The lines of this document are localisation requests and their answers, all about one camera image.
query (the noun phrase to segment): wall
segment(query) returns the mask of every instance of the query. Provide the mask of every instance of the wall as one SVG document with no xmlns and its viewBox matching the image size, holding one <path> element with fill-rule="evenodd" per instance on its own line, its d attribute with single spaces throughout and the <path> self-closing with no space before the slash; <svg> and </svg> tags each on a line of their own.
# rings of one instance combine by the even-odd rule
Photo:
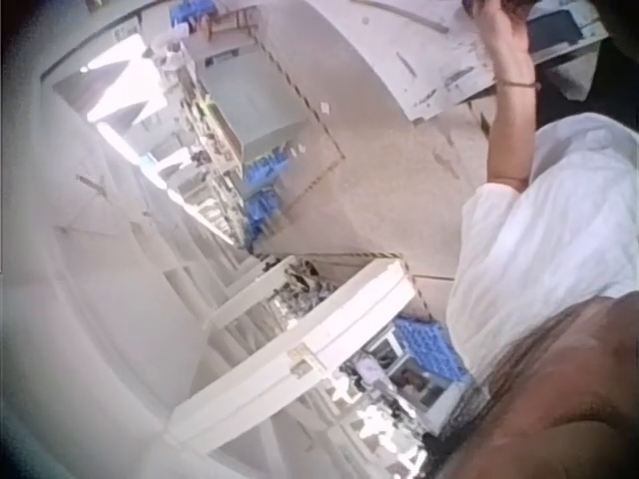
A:
<svg viewBox="0 0 639 479">
<path fill-rule="evenodd" d="M 163 416 L 185 393 L 201 344 L 197 326 L 140 257 L 130 230 L 144 218 L 135 177 L 109 168 L 113 153 L 48 90 L 53 76 L 39 84 L 60 55 L 143 3 L 113 0 L 89 16 L 83 2 L 50 2 L 4 59 L 3 394 L 76 477 L 241 477 L 163 439 Z M 100 53 L 103 40 L 64 69 Z M 166 369 L 168 388 L 158 376 Z"/>
</svg>

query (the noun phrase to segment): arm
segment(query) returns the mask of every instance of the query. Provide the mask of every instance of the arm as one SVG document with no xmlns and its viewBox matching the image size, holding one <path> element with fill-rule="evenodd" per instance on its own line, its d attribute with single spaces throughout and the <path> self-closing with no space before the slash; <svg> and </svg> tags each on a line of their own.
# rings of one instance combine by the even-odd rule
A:
<svg viewBox="0 0 639 479">
<path fill-rule="evenodd" d="M 475 10 L 497 81 L 497 112 L 488 142 L 488 181 L 523 192 L 534 155 L 535 70 L 528 54 L 527 12 L 506 13 L 501 3 L 478 1 Z"/>
</svg>

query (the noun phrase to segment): sleeve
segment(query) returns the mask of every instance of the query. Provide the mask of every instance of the sleeve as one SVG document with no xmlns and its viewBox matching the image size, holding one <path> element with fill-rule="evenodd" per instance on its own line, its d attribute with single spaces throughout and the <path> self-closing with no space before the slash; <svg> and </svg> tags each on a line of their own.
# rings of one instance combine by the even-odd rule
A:
<svg viewBox="0 0 639 479">
<path fill-rule="evenodd" d="M 490 252 L 520 193 L 488 183 L 477 189 L 461 212 L 461 251 L 457 278 Z"/>
</svg>

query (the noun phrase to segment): wrist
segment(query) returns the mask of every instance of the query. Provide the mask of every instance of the wrist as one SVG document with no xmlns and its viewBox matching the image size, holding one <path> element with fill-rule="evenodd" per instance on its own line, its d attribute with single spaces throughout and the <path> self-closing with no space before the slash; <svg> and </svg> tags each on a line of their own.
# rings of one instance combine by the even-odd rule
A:
<svg viewBox="0 0 639 479">
<path fill-rule="evenodd" d="M 536 81 L 535 66 L 528 53 L 494 52 L 491 56 L 497 79 L 517 83 Z"/>
</svg>

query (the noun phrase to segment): table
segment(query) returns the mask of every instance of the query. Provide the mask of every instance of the table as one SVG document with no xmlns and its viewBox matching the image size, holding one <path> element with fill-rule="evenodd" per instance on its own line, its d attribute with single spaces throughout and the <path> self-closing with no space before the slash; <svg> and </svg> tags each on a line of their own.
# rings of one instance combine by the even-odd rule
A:
<svg viewBox="0 0 639 479">
<path fill-rule="evenodd" d="M 494 83 L 490 60 L 460 0 L 375 0 L 425 17 L 447 33 L 351 0 L 305 1 L 353 45 L 411 121 L 432 118 Z M 585 0 L 542 0 L 531 18 L 559 8 L 572 13 L 584 38 L 537 52 L 535 63 L 607 37 L 597 11 Z"/>
</svg>

